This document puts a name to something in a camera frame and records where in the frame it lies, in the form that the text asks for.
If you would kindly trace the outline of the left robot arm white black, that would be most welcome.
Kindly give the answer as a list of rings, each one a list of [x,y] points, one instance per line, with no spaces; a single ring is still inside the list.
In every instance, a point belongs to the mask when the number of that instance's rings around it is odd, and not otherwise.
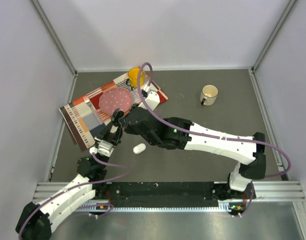
[[[95,138],[90,156],[77,162],[77,176],[61,190],[38,203],[28,203],[18,220],[15,231],[20,240],[48,240],[62,222],[78,207],[92,198],[106,194],[106,167],[120,143],[122,126],[110,123]]]

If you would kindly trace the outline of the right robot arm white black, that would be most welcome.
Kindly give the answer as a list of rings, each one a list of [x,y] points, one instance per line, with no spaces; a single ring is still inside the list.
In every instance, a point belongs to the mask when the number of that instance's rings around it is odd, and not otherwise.
[[[139,135],[151,146],[203,151],[236,160],[238,163],[226,185],[226,192],[232,198],[239,197],[252,180],[261,180],[266,175],[265,147],[261,144],[265,140],[263,133],[231,135],[179,117],[160,122],[142,107],[132,109],[120,123],[127,134]]]

